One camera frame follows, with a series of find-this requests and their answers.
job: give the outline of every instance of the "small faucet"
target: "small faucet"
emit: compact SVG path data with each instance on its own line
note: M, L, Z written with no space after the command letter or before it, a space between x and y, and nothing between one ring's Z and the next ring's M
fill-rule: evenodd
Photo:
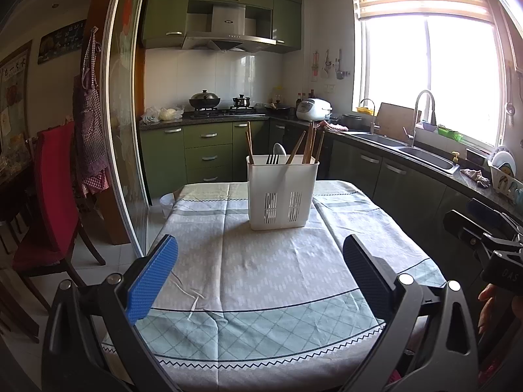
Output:
M418 104L419 99L422 98L422 95L427 93L430 96L430 101L432 102L432 117L430 118L430 124L436 125L436 101L434 100L434 96L431 93L430 90L423 90L420 94L418 94L418 98L416 99L416 107L414 109L414 119L412 119L412 135L407 132L405 127L403 127L403 132L407 136L407 139L409 142L407 145L409 147L414 147L414 140L416 139L416 121L418 119Z
M372 106L373 106L373 109L372 109L372 122L370 123L370 133L371 134L374 134L374 128L376 128L376 125L375 125L375 120L376 120L376 115L375 115L375 112L376 112L376 104L371 100L371 99L362 99L362 101L360 101L360 106L362 105L362 103L365 101L365 100L368 100L370 102L372 102Z

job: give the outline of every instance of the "cutting board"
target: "cutting board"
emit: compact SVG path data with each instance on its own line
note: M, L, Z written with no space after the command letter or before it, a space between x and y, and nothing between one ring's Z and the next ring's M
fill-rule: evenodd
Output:
M422 111L418 110L416 123L419 122ZM407 137L403 132L403 127L409 134L412 134L412 117L414 109L403 106L396 106L391 103L381 103L380 110L376 115L376 123L380 126L377 134L390 137L391 139L407 142Z

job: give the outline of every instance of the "drawer handle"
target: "drawer handle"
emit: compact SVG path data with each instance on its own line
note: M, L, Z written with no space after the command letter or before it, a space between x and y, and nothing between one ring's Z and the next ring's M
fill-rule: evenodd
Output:
M392 172L395 172L396 174L401 174L401 175L407 174L407 171L403 171L402 169L394 168L387 164L385 164L385 166L387 167L387 169L390 169Z
M360 155L360 158L362 158L363 160L366 160L367 162L370 162L370 163L380 163L379 160L369 158L368 156L365 156L365 155Z

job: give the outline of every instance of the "black countertop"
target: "black countertop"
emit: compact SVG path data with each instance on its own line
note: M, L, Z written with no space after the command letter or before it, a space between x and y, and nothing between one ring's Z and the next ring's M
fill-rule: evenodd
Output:
M295 127L302 129L307 129L309 122L302 121L297 119L294 116L289 116L287 113L283 112L266 112L263 116L252 117L252 116L222 116L222 117L213 117L213 118L199 118L192 119L191 113L184 114L183 118L180 121L160 121L156 124L145 124L143 121L140 121L139 129L140 131L148 131L151 129L160 129L168 128L178 125L193 125L193 124L208 124L213 122L245 122L245 121L262 121L268 119L275 119L281 122L284 122ZM371 141L359 139L347 133L338 133L338 132L328 132L328 136L332 139L345 142L352 146L358 147L367 152L371 152L375 155L387 158L390 161L396 163L401 163L407 168L412 168L422 174L428 175L435 180L445 184L446 186L453 188L454 190L464 194L467 197L478 199L479 201L485 203L486 205L497 209L501 212L506 212L517 218L520 223L523 223L523 216L516 211L516 207L512 201L498 192L496 192L492 186L488 188L479 187L472 179L460 173L460 170L457 170L454 174L450 175L443 171L440 171L436 168L423 163L418 159L414 159L405 153L401 153L394 149L385 148L379 144L376 144Z

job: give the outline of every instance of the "kitchen sink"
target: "kitchen sink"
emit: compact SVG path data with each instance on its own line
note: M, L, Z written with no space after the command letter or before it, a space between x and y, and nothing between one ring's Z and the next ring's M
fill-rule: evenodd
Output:
M449 174L453 174L454 171L459 168L459 165L454 165L452 162L444 158L440 158L439 156L436 156L430 152L426 152L425 150L418 149L417 147L400 147L398 150L414 158L422 160L423 162L428 163L433 167L439 168Z
M377 135L377 134L351 133L350 135L352 137L358 137L359 139L362 139L362 140L368 140L368 141L376 142L378 144L383 144L384 146L388 146L388 147L402 147L405 145L405 143L403 143L401 141L389 139L388 137L384 137L382 135Z

